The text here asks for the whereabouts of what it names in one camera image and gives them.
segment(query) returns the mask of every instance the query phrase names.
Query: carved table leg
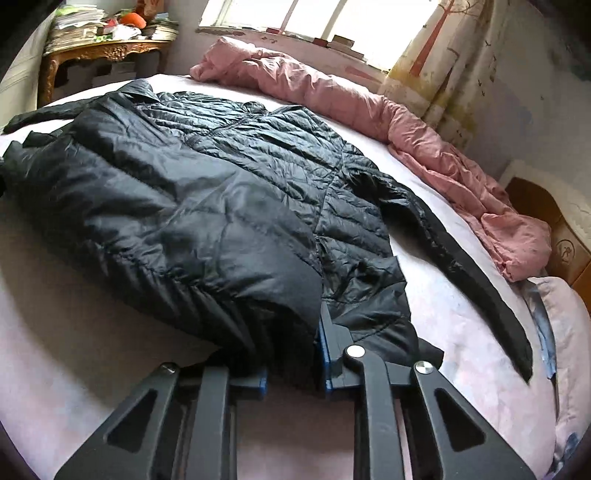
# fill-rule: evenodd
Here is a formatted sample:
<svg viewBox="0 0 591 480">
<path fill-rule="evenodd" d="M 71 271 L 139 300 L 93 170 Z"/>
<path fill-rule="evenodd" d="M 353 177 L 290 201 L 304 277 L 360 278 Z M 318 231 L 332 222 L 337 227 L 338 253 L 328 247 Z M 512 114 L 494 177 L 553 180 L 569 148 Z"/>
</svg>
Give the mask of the carved table leg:
<svg viewBox="0 0 591 480">
<path fill-rule="evenodd" d="M 51 56 L 44 57 L 41 61 L 39 71 L 39 93 L 37 96 L 37 108 L 51 103 L 53 96 L 53 85 L 56 81 L 57 69 L 60 67 L 60 61 Z"/>
</svg>

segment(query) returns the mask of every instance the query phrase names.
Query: jacket sleeve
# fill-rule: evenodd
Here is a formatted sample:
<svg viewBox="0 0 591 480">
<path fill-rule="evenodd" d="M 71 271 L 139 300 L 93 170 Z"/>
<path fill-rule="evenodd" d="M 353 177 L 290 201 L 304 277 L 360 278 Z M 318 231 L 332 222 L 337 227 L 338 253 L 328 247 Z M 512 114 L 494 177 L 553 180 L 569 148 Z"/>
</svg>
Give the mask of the jacket sleeve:
<svg viewBox="0 0 591 480">
<path fill-rule="evenodd" d="M 345 172 L 356 195 L 378 205 L 387 223 L 414 229 L 425 252 L 442 272 L 484 313 L 491 331 L 523 379 L 532 376 L 532 350 L 525 330 L 496 288 L 427 204 L 409 188 L 377 168 L 348 167 Z"/>
<path fill-rule="evenodd" d="M 145 79 L 134 80 L 126 83 L 114 92 L 121 92 L 134 98 L 136 102 L 158 102 L 158 96 L 152 90 L 150 83 Z M 13 117 L 5 126 L 4 133 L 11 134 L 27 125 L 39 124 L 49 120 L 72 120 L 80 115 L 95 100 L 104 95 L 97 95 L 91 98 L 83 98 L 75 102 L 66 102 L 59 105 L 44 106 L 32 112 L 21 113 Z"/>
<path fill-rule="evenodd" d="M 44 106 L 32 112 L 21 113 L 20 115 L 14 116 L 4 126 L 4 133 L 11 134 L 27 125 L 40 124 L 49 120 L 72 120 L 97 98 L 99 97 L 84 98 L 75 102 Z"/>
</svg>

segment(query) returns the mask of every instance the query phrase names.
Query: windowsill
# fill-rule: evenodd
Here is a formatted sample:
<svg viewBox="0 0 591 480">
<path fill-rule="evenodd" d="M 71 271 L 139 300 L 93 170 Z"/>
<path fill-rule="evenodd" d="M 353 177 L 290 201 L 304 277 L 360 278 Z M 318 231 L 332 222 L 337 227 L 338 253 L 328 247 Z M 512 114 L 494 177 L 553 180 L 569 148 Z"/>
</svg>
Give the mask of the windowsill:
<svg viewBox="0 0 591 480">
<path fill-rule="evenodd" d="M 351 60 L 353 63 L 358 64 L 360 66 L 364 66 L 364 67 L 369 67 L 371 70 L 374 70 L 376 73 L 380 73 L 380 74 L 388 74 L 387 70 L 382 70 L 379 67 L 374 67 L 373 65 L 369 64 L 369 63 L 365 63 L 364 61 L 361 61 L 359 59 L 356 59 L 355 57 L 351 57 L 350 55 L 347 55 L 346 53 L 343 53 L 341 51 L 338 50 L 334 50 L 332 48 L 327 48 L 327 47 L 322 47 L 320 45 L 316 45 L 315 43 L 312 43 L 310 40 L 306 40 L 305 38 L 302 38 L 298 35 L 291 35 L 291 34 L 275 34 L 275 33 L 269 33 L 266 31 L 261 31 L 261 30 L 255 30 L 254 28 L 235 28 L 235 27 L 197 27 L 195 29 L 195 33 L 208 33 L 210 35 L 228 35 L 228 34 L 233 34 L 233 35 L 244 35 L 246 33 L 258 33 L 264 36 L 267 36 L 268 38 L 273 38 L 273 39 L 278 39 L 278 38 L 289 38 L 291 40 L 296 40 L 296 41 L 301 41 L 301 42 L 305 42 L 308 45 L 314 45 L 317 48 L 322 48 L 323 50 L 330 50 L 331 52 L 334 52 L 338 55 L 340 55 L 343 58 L 346 58 L 348 60 Z"/>
</svg>

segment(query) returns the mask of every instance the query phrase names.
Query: white wall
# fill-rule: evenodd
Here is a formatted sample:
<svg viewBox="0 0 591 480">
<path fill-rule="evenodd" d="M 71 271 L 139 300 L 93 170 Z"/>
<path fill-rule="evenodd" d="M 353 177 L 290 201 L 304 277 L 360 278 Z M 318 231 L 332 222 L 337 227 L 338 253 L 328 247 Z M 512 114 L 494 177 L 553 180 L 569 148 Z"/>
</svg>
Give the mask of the white wall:
<svg viewBox="0 0 591 480">
<path fill-rule="evenodd" d="M 494 176 L 520 158 L 591 197 L 591 82 L 571 72 L 563 35 L 514 1 L 491 103 L 466 153 Z"/>
</svg>

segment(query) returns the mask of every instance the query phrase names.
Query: window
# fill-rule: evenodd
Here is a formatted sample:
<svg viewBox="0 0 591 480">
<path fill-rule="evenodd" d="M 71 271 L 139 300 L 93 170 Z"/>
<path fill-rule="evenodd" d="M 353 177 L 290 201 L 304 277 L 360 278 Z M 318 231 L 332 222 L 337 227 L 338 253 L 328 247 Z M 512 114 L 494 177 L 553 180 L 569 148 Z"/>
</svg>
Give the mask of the window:
<svg viewBox="0 0 591 480">
<path fill-rule="evenodd" d="M 200 25 L 278 28 L 309 38 L 341 35 L 368 63 L 389 70 L 438 0 L 209 0 Z"/>
</svg>

